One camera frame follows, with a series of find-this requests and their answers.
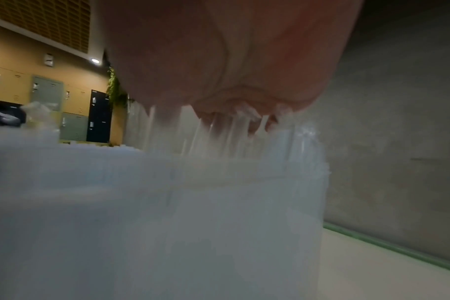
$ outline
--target ceiling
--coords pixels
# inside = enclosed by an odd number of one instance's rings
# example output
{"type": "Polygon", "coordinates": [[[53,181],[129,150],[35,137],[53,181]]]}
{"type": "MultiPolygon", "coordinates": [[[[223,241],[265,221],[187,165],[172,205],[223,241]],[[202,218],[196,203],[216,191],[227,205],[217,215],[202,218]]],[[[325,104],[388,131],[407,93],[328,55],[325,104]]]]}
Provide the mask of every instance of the ceiling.
{"type": "Polygon", "coordinates": [[[89,0],[0,0],[0,26],[86,59],[103,57],[89,0]]]}

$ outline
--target gray wall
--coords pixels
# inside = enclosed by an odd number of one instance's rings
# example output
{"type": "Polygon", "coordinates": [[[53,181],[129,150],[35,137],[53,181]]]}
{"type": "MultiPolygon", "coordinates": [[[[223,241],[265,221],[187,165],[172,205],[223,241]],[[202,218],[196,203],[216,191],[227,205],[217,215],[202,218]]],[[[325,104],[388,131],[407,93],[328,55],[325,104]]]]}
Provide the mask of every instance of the gray wall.
{"type": "Polygon", "coordinates": [[[305,112],[332,170],[325,218],[450,260],[450,3],[359,26],[305,112]]]}

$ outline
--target green locker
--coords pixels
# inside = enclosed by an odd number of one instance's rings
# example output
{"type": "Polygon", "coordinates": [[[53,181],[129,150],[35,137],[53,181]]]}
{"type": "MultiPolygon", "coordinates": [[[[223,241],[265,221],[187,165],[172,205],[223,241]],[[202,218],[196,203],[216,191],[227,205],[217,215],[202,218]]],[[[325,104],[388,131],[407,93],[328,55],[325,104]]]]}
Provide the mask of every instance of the green locker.
{"type": "Polygon", "coordinates": [[[63,83],[34,76],[31,102],[37,101],[51,110],[60,111],[62,105],[63,83]]]}
{"type": "Polygon", "coordinates": [[[60,139],[86,141],[88,117],[63,113],[60,126],[60,139]]]}

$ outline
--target black object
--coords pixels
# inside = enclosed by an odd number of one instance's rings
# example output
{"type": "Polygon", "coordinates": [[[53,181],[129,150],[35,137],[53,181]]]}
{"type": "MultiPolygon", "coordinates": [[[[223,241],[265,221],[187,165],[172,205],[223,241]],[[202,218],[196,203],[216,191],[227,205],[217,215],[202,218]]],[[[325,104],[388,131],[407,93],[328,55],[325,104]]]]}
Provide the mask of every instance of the black object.
{"type": "Polygon", "coordinates": [[[0,101],[0,113],[16,117],[19,120],[0,116],[0,126],[20,127],[26,123],[26,113],[20,109],[21,106],[21,104],[0,101]]]}
{"type": "Polygon", "coordinates": [[[108,95],[91,91],[88,114],[87,142],[108,143],[110,141],[112,109],[108,95]]]}

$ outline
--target white ceiling trim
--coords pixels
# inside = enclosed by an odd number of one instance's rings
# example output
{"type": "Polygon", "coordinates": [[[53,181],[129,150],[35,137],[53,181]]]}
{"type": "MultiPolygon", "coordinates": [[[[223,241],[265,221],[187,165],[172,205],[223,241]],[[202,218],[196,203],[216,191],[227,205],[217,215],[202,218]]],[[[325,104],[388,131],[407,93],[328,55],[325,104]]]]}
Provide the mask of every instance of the white ceiling trim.
{"type": "Polygon", "coordinates": [[[91,16],[90,17],[90,40],[88,45],[88,53],[83,53],[76,49],[70,48],[64,44],[58,43],[56,41],[50,40],[46,37],[33,33],[27,29],[21,28],[19,26],[13,25],[9,22],[3,21],[0,19],[0,26],[6,29],[12,30],[24,36],[30,37],[42,43],[46,43],[55,48],[61,49],[63,51],[69,52],[76,56],[82,57],[84,59],[91,60],[92,58],[96,58],[99,61],[103,58],[104,44],[103,38],[99,34],[98,26],[96,20],[91,16]]]}

